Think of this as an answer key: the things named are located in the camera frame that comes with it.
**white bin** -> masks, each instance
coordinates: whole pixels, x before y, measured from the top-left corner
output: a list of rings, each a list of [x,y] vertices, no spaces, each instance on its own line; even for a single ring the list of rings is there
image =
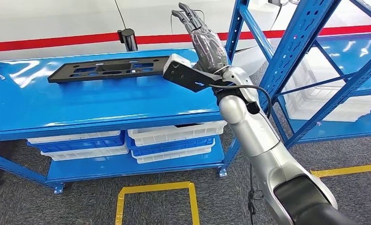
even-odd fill
[[[134,139],[136,146],[166,143],[197,137],[220,135],[223,133],[225,121],[207,122],[203,124],[176,127],[150,127],[128,130],[129,136]]]
[[[311,48],[289,79],[283,91],[329,80],[339,75],[317,48]],[[345,84],[343,80],[322,84],[284,95],[289,118],[309,120]],[[371,96],[350,97],[323,120],[356,121],[371,111]]]
[[[157,154],[150,154],[145,156],[134,156],[133,151],[131,152],[131,155],[133,158],[137,160],[137,163],[150,163],[150,162],[156,162],[166,159],[172,159],[172,158],[180,158],[180,157],[186,157],[186,156],[194,156],[199,154],[205,154],[212,151],[212,147],[215,145],[216,141],[213,141],[213,144],[206,145],[206,146],[199,146],[195,148],[189,148],[189,149],[181,149],[181,150],[174,150],[174,151],[167,151]]]
[[[81,149],[81,150],[69,150],[69,151],[56,151],[56,152],[40,152],[44,156],[50,156],[54,161],[80,159],[80,158],[94,158],[104,156],[114,156],[127,154],[129,150],[126,144],[122,146],[106,147],[106,148],[95,148],[95,149]]]
[[[51,136],[51,137],[28,138],[28,141],[31,144],[39,144],[39,143],[49,143],[49,142],[73,141],[73,140],[96,138],[96,137],[111,137],[111,136],[117,136],[120,133],[121,131],[117,130],[117,131],[97,132],[97,133],[79,134],[79,135],[60,135],[60,136]]]

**red stripe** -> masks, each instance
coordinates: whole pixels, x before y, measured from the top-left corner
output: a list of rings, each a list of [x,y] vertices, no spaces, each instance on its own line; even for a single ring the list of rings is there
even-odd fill
[[[267,38],[280,38],[283,36],[284,30],[269,30],[264,31]],[[333,27],[322,29],[319,35],[339,35],[339,34],[354,34],[354,33],[370,33],[371,25],[365,26],[352,26],[352,27]],[[228,33],[218,34],[221,40],[226,40]],[[146,44],[163,44],[163,43],[179,43],[190,42],[191,39],[188,34],[175,34],[175,35],[155,35],[155,36],[137,36],[137,43],[139,45]],[[253,35],[246,31],[242,32],[240,39],[254,39]],[[34,40],[21,40],[21,41],[5,41],[0,42],[0,52],[10,50],[32,49],[32,48],[46,48],[64,45],[79,45],[90,44],[107,41],[119,40],[118,34],[91,34],[71,37],[53,37]]]

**yellow tape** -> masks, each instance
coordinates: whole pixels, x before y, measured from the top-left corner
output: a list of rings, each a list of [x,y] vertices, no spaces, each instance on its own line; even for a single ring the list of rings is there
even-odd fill
[[[191,203],[192,224],[199,225],[199,212],[197,210],[197,194],[195,191],[195,184],[190,183],[188,186],[188,190],[189,190],[189,201]]]
[[[347,168],[322,170],[322,171],[311,171],[311,174],[316,177],[330,177],[330,176],[345,175],[345,174],[352,174],[352,173],[359,173],[359,172],[360,173],[371,172],[371,165],[361,165],[361,166],[353,166],[353,167],[347,167]]]
[[[115,225],[122,225],[125,194],[134,194],[134,193],[151,192],[151,191],[165,191],[165,190],[174,190],[174,189],[182,189],[182,188],[188,188],[188,190],[189,190],[189,200],[190,200],[190,204],[191,204],[192,224],[193,225],[200,225],[200,223],[199,223],[199,213],[198,213],[198,209],[197,209],[197,195],[196,195],[196,191],[195,191],[195,185],[194,185],[194,183],[191,183],[189,181],[122,188],[122,190],[119,192],[119,195],[118,195]]]

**black pole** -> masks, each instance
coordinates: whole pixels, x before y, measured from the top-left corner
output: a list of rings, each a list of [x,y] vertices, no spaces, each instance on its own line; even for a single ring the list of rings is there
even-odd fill
[[[118,30],[119,39],[124,43],[128,52],[138,51],[136,36],[133,29]]]

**blue plastic crate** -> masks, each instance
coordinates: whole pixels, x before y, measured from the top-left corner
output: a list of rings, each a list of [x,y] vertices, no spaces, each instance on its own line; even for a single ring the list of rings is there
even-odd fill
[[[94,149],[104,147],[114,147],[124,145],[125,132],[121,131],[119,135],[109,137],[96,137],[88,139],[79,139],[62,142],[48,142],[31,144],[29,146],[37,147],[42,152],[56,152],[56,151],[69,151],[69,150],[80,150],[80,149]]]
[[[134,139],[130,138],[126,132],[126,144],[127,148],[132,151],[133,156],[146,156],[150,154],[157,154],[167,151],[189,149],[194,147],[212,145],[214,143],[215,136],[200,137],[187,139],[182,141],[167,142],[160,144],[151,144],[146,146],[137,147]]]

